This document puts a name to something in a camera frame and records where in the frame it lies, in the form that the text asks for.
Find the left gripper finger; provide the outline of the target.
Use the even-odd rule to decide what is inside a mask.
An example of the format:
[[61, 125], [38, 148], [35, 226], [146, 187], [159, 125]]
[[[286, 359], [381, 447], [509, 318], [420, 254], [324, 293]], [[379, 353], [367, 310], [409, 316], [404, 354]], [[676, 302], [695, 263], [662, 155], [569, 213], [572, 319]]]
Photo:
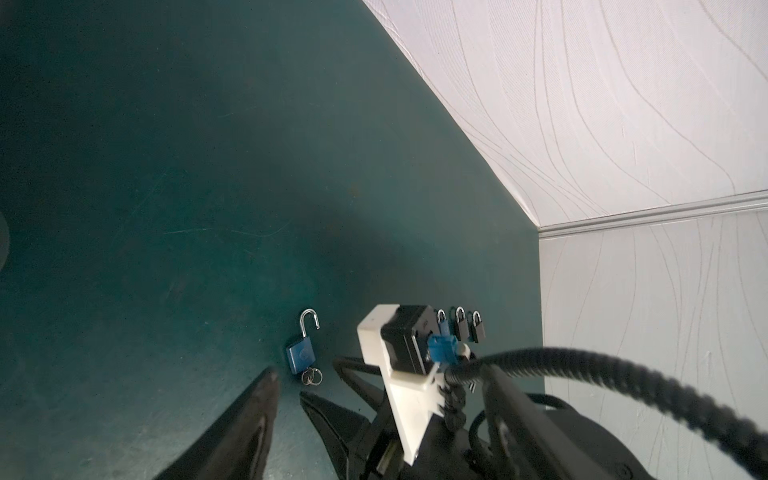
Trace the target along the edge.
[[267, 465], [280, 395], [268, 367], [159, 479], [261, 479]]

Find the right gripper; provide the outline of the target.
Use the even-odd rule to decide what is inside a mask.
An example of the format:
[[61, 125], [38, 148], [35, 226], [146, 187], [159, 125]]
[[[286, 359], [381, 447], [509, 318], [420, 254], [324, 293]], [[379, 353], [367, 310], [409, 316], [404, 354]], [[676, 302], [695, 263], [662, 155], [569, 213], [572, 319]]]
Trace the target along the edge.
[[363, 380], [361, 374], [380, 375], [380, 369], [360, 358], [340, 357], [333, 367], [339, 377], [369, 406], [374, 420], [303, 391], [300, 405], [319, 434], [332, 466], [346, 479], [492, 479], [484, 455], [486, 445], [472, 446], [465, 428], [466, 390], [441, 386], [438, 415], [429, 418], [422, 445], [426, 451], [409, 464], [398, 434], [389, 398], [383, 389]]

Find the black padlock with keys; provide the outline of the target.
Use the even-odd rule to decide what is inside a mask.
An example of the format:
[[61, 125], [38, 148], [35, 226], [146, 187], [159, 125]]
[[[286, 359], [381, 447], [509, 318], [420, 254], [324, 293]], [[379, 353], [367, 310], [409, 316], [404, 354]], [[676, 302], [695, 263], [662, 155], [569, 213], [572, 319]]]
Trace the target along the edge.
[[454, 309], [454, 335], [461, 342], [468, 342], [471, 340], [469, 323], [467, 320], [466, 311], [462, 306], [457, 306]]

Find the blue padlock with keys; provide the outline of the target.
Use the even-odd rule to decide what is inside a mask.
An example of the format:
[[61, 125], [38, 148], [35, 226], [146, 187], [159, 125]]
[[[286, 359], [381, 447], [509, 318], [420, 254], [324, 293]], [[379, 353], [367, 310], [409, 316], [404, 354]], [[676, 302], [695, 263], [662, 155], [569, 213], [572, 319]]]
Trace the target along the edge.
[[444, 309], [438, 309], [436, 311], [436, 320], [439, 328], [439, 335], [449, 337], [451, 335], [451, 327]]

